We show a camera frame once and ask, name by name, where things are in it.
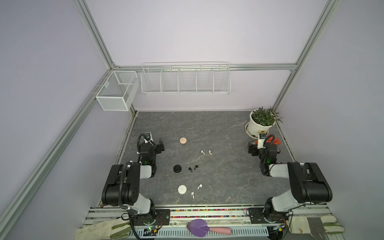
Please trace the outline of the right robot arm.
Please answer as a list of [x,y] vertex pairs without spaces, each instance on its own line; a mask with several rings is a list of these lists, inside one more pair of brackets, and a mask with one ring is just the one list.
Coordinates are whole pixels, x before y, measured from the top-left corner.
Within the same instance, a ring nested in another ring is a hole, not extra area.
[[263,176],[288,179],[290,189],[267,199],[262,211],[264,219],[274,223],[291,210],[307,204],[323,204],[333,199],[333,192],[316,163],[278,163],[280,153],[275,135],[261,134],[254,143],[248,143],[248,153],[260,160]]

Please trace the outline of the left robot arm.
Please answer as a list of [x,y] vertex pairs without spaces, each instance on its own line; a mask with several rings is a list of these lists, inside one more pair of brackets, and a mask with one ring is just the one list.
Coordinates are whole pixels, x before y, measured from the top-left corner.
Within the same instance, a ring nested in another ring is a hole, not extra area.
[[164,150],[162,140],[156,144],[152,133],[141,133],[137,140],[137,161],[111,167],[102,191],[102,204],[125,210],[137,225],[154,224],[158,217],[155,204],[140,193],[140,180],[155,176],[157,155]]

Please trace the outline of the black earbud charging case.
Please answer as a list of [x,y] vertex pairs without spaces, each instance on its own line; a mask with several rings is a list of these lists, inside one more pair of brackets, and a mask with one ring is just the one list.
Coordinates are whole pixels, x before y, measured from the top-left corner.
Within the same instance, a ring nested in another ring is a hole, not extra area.
[[173,171],[175,173],[179,173],[179,172],[181,172],[181,170],[182,170],[182,166],[181,165],[175,165],[174,168],[173,168]]

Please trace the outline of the white earbud charging case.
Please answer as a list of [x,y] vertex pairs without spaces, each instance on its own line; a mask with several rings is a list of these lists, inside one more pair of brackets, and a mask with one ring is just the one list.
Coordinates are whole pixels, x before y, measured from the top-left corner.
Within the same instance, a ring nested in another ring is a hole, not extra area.
[[178,187],[178,193],[180,195],[184,195],[187,192],[187,187],[185,185],[179,185]]

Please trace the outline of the white plant pot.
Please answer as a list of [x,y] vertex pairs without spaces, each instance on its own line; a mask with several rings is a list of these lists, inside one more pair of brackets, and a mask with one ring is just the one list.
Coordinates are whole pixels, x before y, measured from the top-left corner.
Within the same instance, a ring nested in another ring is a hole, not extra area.
[[258,139],[259,134],[268,134],[270,128],[272,128],[276,124],[276,122],[274,122],[270,126],[263,126],[263,125],[257,124],[253,120],[252,115],[253,115],[253,111],[250,112],[250,120],[245,126],[245,132],[248,135],[248,137],[253,140]]

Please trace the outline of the red rubber glove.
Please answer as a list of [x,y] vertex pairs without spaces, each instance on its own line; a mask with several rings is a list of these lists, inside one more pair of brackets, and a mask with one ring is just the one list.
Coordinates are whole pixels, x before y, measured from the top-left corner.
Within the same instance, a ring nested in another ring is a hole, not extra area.
[[265,144],[268,143],[268,144],[275,144],[275,145],[279,145],[281,144],[281,141],[279,138],[277,138],[275,135],[268,135],[266,140],[265,140]]

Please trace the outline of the green potted plant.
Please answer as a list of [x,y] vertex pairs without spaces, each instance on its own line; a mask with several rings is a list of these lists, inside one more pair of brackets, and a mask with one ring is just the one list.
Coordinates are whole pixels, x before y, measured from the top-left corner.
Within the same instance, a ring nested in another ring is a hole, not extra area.
[[276,112],[273,108],[264,107],[253,110],[251,113],[252,120],[261,126],[273,126],[276,122],[281,122],[282,118],[279,117],[279,113]]

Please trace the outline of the white mesh box basket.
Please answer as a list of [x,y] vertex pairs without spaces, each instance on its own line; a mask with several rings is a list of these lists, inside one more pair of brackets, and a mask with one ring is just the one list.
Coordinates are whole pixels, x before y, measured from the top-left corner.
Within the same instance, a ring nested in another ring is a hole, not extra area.
[[130,111],[140,81],[135,71],[112,71],[96,95],[104,111]]

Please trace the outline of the right white work glove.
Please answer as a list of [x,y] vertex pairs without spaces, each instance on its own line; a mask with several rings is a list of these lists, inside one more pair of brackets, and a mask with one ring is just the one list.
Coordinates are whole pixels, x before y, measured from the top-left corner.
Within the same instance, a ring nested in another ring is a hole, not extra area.
[[289,231],[292,234],[341,234],[345,228],[333,215],[320,217],[294,216],[290,221]]

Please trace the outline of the white work glove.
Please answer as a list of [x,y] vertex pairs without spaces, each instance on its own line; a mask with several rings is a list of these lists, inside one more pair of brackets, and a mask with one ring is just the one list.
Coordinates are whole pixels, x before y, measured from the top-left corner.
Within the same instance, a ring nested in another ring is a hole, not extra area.
[[131,234],[129,221],[116,219],[77,229],[75,240],[122,240]]
[[289,231],[292,234],[341,234],[345,228],[333,215],[320,217],[294,216],[290,221]]

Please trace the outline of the left white work glove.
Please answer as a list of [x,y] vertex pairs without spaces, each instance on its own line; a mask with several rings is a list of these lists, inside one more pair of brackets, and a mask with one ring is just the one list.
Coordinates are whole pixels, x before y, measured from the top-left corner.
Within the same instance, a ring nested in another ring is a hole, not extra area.
[[116,219],[77,229],[75,240],[122,240],[131,234],[129,221]]

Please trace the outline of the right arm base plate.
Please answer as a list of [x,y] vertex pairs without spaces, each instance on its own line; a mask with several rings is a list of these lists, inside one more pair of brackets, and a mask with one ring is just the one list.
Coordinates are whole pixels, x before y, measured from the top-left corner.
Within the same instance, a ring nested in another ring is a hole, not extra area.
[[289,213],[267,213],[265,208],[248,208],[246,215],[252,224],[283,224],[290,218]]

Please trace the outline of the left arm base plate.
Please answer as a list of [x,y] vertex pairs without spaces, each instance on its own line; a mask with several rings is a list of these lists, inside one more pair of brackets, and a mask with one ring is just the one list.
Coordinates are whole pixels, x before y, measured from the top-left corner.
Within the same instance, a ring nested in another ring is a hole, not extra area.
[[134,226],[168,226],[171,220],[170,209],[150,210],[148,214],[130,216]]

